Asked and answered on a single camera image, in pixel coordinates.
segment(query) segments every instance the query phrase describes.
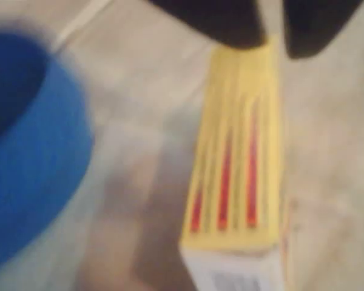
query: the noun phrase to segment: floor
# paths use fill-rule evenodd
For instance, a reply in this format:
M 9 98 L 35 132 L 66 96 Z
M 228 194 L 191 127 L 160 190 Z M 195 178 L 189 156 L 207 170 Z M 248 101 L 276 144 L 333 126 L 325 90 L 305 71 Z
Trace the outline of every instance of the floor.
M 283 36 L 281 1 L 260 2 Z M 82 77 L 96 146 L 0 290 L 194 290 L 177 240 L 214 41 L 145 0 L 8 0 L 1 16 L 44 27 Z M 323 53 L 279 58 L 297 290 L 364 290 L 364 3 Z

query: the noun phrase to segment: blue bowl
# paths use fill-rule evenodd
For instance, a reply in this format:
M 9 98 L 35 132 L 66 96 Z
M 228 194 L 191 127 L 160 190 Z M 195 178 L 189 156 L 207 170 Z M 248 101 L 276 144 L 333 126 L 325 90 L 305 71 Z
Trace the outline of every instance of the blue bowl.
M 0 31 L 0 265 L 64 208 L 92 146 L 76 79 L 32 37 Z

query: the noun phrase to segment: red stripe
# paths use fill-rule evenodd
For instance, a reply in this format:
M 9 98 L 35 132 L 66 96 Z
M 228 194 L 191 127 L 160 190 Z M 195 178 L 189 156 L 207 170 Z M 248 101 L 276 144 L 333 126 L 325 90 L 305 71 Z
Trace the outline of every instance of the red stripe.
M 202 210 L 202 186 L 199 186 L 193 206 L 192 221 L 190 227 L 192 232 L 198 232 L 200 229 L 201 210 Z
M 229 182 L 231 179 L 231 156 L 232 156 L 232 141 L 229 135 L 226 143 L 226 150 L 223 163 L 223 172 L 221 175 L 220 189 L 220 205 L 218 215 L 218 228 L 224 230 L 228 224 L 228 202 L 229 202 Z
M 249 144 L 249 169 L 247 186 L 247 225 L 257 225 L 257 106 L 254 112 L 251 125 L 251 142 Z

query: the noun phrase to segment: yellow packaging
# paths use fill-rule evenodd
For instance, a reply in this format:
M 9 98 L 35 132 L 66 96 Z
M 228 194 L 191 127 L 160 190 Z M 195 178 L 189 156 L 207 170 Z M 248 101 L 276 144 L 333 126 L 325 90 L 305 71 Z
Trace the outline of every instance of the yellow packaging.
M 212 57 L 180 239 L 199 291 L 288 289 L 274 47 Z

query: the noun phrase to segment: yellow box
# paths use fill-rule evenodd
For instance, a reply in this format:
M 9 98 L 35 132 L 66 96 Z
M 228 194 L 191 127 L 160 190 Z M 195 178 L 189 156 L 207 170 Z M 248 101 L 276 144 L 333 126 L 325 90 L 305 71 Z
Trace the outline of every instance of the yellow box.
M 199 291 L 288 289 L 274 44 L 212 57 L 180 239 Z

